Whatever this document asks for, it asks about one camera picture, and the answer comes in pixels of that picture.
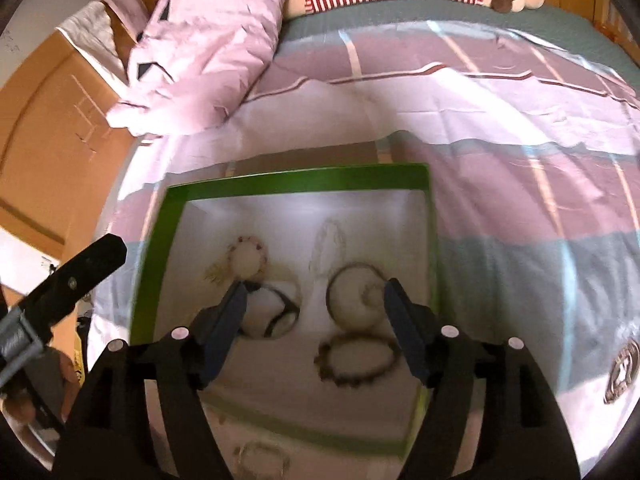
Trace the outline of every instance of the pink blanket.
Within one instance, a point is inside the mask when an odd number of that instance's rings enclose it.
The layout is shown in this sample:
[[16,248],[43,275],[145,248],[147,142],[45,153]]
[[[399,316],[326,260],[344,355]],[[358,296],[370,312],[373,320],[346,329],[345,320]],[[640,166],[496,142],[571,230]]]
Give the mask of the pink blanket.
[[160,0],[132,49],[129,90],[108,113],[133,134],[221,124],[273,59],[284,0]]

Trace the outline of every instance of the bed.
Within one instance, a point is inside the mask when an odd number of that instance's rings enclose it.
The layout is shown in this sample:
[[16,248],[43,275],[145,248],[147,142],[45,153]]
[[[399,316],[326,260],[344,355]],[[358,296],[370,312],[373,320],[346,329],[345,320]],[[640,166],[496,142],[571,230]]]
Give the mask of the bed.
[[287,23],[272,65],[222,127],[133,153],[97,231],[129,253],[94,292],[90,365],[111,339],[140,342],[136,287],[168,186],[425,163],[441,313],[476,338],[526,342],[586,474],[640,397],[632,386],[602,402],[612,360],[640,336],[638,88],[640,69],[619,46],[553,7],[501,15],[398,0]]

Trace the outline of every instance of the black bracelet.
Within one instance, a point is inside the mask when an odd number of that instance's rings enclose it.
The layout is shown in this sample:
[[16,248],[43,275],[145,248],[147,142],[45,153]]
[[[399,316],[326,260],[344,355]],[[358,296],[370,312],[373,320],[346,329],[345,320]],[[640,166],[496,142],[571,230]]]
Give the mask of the black bracelet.
[[324,302],[326,304],[326,309],[329,312],[329,316],[331,316],[331,319],[334,320],[334,323],[336,325],[338,325],[341,329],[345,330],[346,332],[358,332],[358,333],[359,332],[366,332],[367,330],[371,329],[375,324],[377,324],[383,317],[385,317],[384,308],[380,309],[380,312],[378,313],[377,318],[373,319],[373,321],[372,321],[372,323],[370,324],[369,327],[360,327],[357,330],[354,330],[353,327],[346,325],[343,320],[339,319],[339,316],[335,315],[334,300],[332,299],[332,290],[334,289],[335,281],[340,277],[340,275],[342,273],[344,273],[345,271],[350,270],[350,269],[369,269],[369,270],[371,270],[377,277],[380,278],[381,286],[384,287],[384,283],[386,282],[386,279],[382,275],[382,272],[380,272],[373,265],[369,265],[369,264],[365,264],[365,263],[361,263],[361,262],[354,262],[354,263],[347,264],[344,267],[341,267],[331,277],[331,279],[329,280],[329,283],[327,285],[327,288],[326,288],[326,294],[324,296]]
[[[329,356],[333,349],[346,345],[353,341],[374,341],[388,346],[393,352],[391,361],[364,374],[337,373],[329,362]],[[318,347],[318,355],[314,359],[314,363],[318,368],[318,375],[320,375],[321,381],[333,381],[337,386],[350,386],[351,388],[357,388],[361,384],[371,384],[380,377],[387,375],[398,365],[401,355],[402,352],[400,350],[400,347],[398,346],[398,343],[396,343],[393,339],[388,339],[373,334],[338,334],[337,336],[334,336],[329,342],[322,343]]]
[[[282,302],[282,311],[277,316],[273,317],[273,319],[270,320],[269,324],[267,325],[267,328],[264,330],[262,338],[264,339],[273,338],[273,331],[275,330],[278,323],[281,320],[283,320],[285,317],[290,316],[290,314],[295,315],[295,320],[292,323],[291,327],[293,327],[298,322],[298,318],[300,317],[300,307],[297,306],[293,301],[291,301],[284,292],[278,290],[274,286],[266,285],[265,283],[248,282],[248,281],[244,281],[243,283],[249,294],[253,294],[254,292],[257,292],[258,290],[260,290],[261,288],[265,288],[266,290],[270,290],[271,292],[273,292],[278,298],[280,298],[280,301]],[[243,335],[247,338],[253,338],[249,336],[247,333],[245,333],[244,330],[242,330],[242,328],[240,329],[240,335]]]

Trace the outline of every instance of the pink jacket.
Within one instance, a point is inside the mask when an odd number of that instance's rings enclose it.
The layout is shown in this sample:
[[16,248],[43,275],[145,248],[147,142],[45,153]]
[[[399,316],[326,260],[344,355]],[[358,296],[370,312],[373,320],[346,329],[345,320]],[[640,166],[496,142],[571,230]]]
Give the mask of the pink jacket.
[[160,0],[132,49],[129,91],[107,113],[133,134],[221,124],[273,59],[284,0]]

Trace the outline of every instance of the person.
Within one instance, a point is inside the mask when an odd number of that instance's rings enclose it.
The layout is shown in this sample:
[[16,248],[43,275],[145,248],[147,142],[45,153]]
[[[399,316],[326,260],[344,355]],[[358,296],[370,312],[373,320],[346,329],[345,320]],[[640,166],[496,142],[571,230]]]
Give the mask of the person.
[[[60,416],[62,421],[66,422],[71,412],[71,407],[80,391],[80,383],[71,359],[62,352],[56,352],[60,358],[60,374],[64,383],[64,397]],[[30,426],[36,418],[36,409],[30,394],[24,389],[9,389],[2,403],[2,414],[9,428],[24,446],[24,449],[31,453],[46,469],[51,470],[54,457],[42,445]]]

